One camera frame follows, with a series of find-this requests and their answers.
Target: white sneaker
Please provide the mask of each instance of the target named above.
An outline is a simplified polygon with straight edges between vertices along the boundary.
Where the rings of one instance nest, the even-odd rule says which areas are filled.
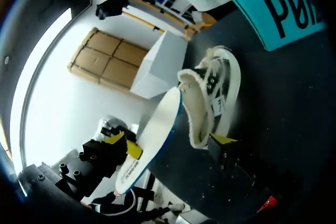
[[[205,24],[202,18],[202,12],[193,11],[191,12],[191,17],[193,18],[195,24]]]
[[[229,131],[240,87],[239,64],[229,50],[217,46],[208,49],[206,57],[194,69],[183,69],[177,75],[188,115],[190,144],[194,148],[206,148],[210,133],[226,136]],[[229,82],[225,94],[224,81]],[[224,112],[215,117],[212,101],[222,94]]]
[[[173,204],[173,205],[169,205],[168,208],[170,209],[171,212],[178,212],[178,211],[182,211],[185,208],[185,205],[183,203]]]

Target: yellow bracket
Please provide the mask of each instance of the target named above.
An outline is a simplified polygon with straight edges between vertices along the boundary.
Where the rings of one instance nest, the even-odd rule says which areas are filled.
[[[131,155],[135,159],[139,159],[141,157],[143,150],[137,146],[137,144],[132,141],[127,140],[127,154]]]
[[[117,141],[122,139],[124,137],[124,132],[119,133],[118,135],[111,136],[108,138],[105,138],[105,143],[108,144],[115,144]],[[131,155],[132,157],[139,159],[143,150],[137,146],[137,144],[133,143],[132,141],[127,140],[127,154]]]
[[[123,136],[124,136],[124,133],[121,132],[121,133],[119,133],[118,135],[115,135],[115,136],[111,136],[111,137],[105,138],[104,141],[105,141],[105,143],[108,143],[108,144],[115,144],[115,143],[116,143],[118,140],[120,140]]]
[[[217,134],[214,134],[214,133],[211,133],[210,135],[214,139],[216,139],[217,142],[219,142],[220,144],[228,144],[228,143],[237,141],[237,140],[234,140],[234,139],[231,139],[231,138],[228,138],[228,137],[225,137],[225,136],[220,136],[220,135],[217,135]]]

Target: red object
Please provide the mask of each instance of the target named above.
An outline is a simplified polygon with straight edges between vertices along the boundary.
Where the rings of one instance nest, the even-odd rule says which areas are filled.
[[[264,210],[265,208],[274,207],[277,203],[278,203],[278,200],[274,198],[273,196],[270,196],[268,200],[263,204],[263,206],[257,211],[257,213]]]

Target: shoe insole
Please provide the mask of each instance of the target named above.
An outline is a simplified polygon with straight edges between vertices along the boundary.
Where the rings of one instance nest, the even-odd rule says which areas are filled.
[[[118,193],[129,191],[174,134],[176,118],[182,111],[181,91],[172,88],[157,106],[137,145],[143,149],[139,160],[128,155],[115,182]]]

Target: screw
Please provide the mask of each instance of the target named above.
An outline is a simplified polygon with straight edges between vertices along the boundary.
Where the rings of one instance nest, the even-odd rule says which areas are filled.
[[[45,176],[43,174],[38,175],[38,180],[44,180]]]
[[[9,63],[9,56],[5,57],[4,64],[7,65]]]

